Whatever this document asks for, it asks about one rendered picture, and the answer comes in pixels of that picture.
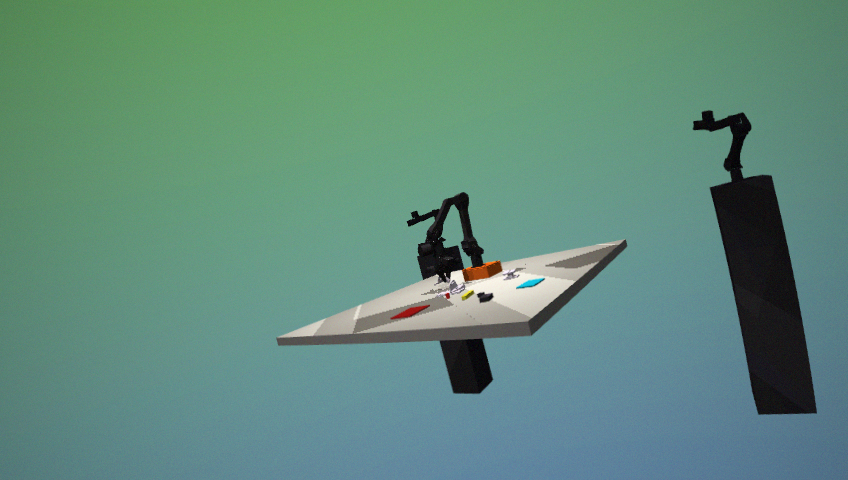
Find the teal flat plate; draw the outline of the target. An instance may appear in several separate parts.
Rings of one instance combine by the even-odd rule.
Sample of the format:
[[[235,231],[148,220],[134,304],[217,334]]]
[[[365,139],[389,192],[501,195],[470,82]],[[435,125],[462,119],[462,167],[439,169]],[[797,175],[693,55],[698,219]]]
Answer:
[[[540,283],[542,280],[544,280],[544,279],[545,279],[545,277],[544,277],[544,278],[541,278],[541,279],[538,279],[538,280],[530,280],[530,281],[527,281],[527,282],[525,282],[524,284],[522,284],[522,285],[520,285],[519,287],[517,287],[516,289],[523,289],[524,287],[532,287],[532,286],[535,286],[535,285],[539,284],[539,283]]]

